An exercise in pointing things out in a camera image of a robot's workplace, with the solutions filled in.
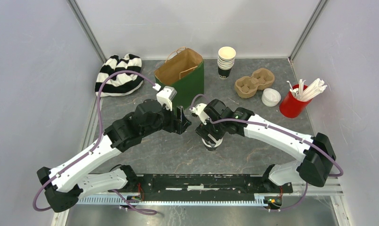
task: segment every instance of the paper bag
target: paper bag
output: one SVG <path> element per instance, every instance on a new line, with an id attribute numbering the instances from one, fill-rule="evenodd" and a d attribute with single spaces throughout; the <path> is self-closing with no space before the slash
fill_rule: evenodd
<path id="1" fill-rule="evenodd" d="M 171 86 L 177 94 L 173 99 L 173 109 L 191 105 L 192 99 L 204 94 L 204 63 L 203 58 L 190 48 L 181 47 L 172 52 L 162 66 L 154 71 L 156 83 Z"/>

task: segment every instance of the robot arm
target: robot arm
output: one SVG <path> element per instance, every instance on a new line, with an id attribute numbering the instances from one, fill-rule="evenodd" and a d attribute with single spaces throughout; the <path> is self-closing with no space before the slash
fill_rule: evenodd
<path id="1" fill-rule="evenodd" d="M 172 111 L 171 101 L 175 94 L 174 88 L 165 87 L 156 95 L 157 100 L 145 100 L 134 112 L 113 122 L 105 129 L 101 142 L 93 152 L 90 150 L 96 142 L 55 168 L 39 169 L 37 176 L 42 184 L 56 176 L 55 180 L 45 187 L 45 196 L 51 208 L 55 212 L 62 212 L 88 195 L 133 185 L 134 183 L 129 182 L 133 171 L 127 167 L 104 174 L 88 174 L 108 159 L 140 144 L 142 138 L 154 132 L 185 132 L 191 122 L 184 116 L 182 107 L 177 108 L 176 115 Z M 59 175 L 61 169 L 87 153 L 88 156 Z"/>
<path id="2" fill-rule="evenodd" d="M 318 187 L 325 185 L 325 181 L 333 164 L 307 143 L 312 143 L 330 157 L 336 159 L 329 139 L 324 134 L 317 136 L 297 133 L 281 126 L 275 125 L 256 115 L 252 111 L 238 107 L 234 112 L 224 105 L 220 100 L 214 99 L 209 104 L 198 104 L 191 109 L 195 116 L 199 116 L 201 124 L 196 129 L 196 133 L 201 136 L 206 148 L 214 151 L 222 142 L 226 132 L 238 134 L 261 140 L 275 146 L 295 158 L 294 161 L 283 165 L 271 165 L 267 168 L 264 176 L 275 186 L 285 183 L 304 181 Z M 224 122 L 213 124 L 211 121 L 227 119 Z M 249 123 L 241 123 L 233 120 L 244 120 Z M 301 141 L 288 136 L 293 135 Z"/>

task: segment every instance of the striped fabric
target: striped fabric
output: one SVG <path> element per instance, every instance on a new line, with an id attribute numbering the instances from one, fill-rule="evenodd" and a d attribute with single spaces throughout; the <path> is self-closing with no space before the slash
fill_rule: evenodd
<path id="1" fill-rule="evenodd" d="M 97 82 L 95 84 L 95 94 L 98 95 L 102 82 L 104 82 L 109 75 L 123 70 L 141 72 L 141 67 L 141 58 L 133 54 L 127 54 L 122 59 L 119 59 L 119 56 L 117 55 L 111 56 L 106 63 L 103 64 L 98 74 Z M 143 82 L 144 79 L 135 74 L 118 74 L 106 82 L 102 89 L 101 97 L 121 97 L 131 94 L 141 87 Z"/>

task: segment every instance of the marble countertop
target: marble countertop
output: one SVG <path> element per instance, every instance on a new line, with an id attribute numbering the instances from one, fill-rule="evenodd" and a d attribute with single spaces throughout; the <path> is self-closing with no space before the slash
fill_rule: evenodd
<path id="1" fill-rule="evenodd" d="M 153 72 L 163 61 L 143 61 L 142 74 L 154 81 Z M 242 99 L 235 90 L 235 81 L 242 76 L 250 76 L 253 71 L 264 67 L 273 72 L 275 82 L 271 88 L 286 96 L 289 85 L 296 84 L 287 59 L 236 59 L 230 76 L 223 80 L 218 77 L 217 60 L 205 60 L 205 95 L 217 98 L 230 107 L 244 107 L 254 111 L 266 120 L 288 129 L 312 134 L 310 121 L 304 111 L 299 117 L 289 119 L 279 112 L 279 105 L 267 107 L 261 102 L 262 91 L 255 96 Z M 121 119 L 146 99 L 155 99 L 156 92 L 145 83 L 139 90 L 126 97 L 104 97 L 102 117 L 104 127 Z M 182 135 L 158 131 L 143 138 L 142 143 L 105 162 L 93 173 L 104 173 L 117 164 L 131 165 L 137 174 L 142 173 L 252 173 L 262 174 L 270 164 L 283 164 L 294 160 L 285 152 L 258 140 L 226 134 L 221 146 L 208 151 L 195 133 L 200 121 L 185 115 L 192 122 Z"/>

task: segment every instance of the black paper cup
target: black paper cup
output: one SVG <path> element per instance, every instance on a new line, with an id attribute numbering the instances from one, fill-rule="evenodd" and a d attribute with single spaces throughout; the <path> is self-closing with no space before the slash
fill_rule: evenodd
<path id="1" fill-rule="evenodd" d="M 221 69 L 220 67 L 218 67 L 218 76 L 221 78 L 221 79 L 226 79 L 229 77 L 229 73 L 231 72 L 231 69 L 227 69 L 227 70 L 224 70 L 224 69 Z"/>

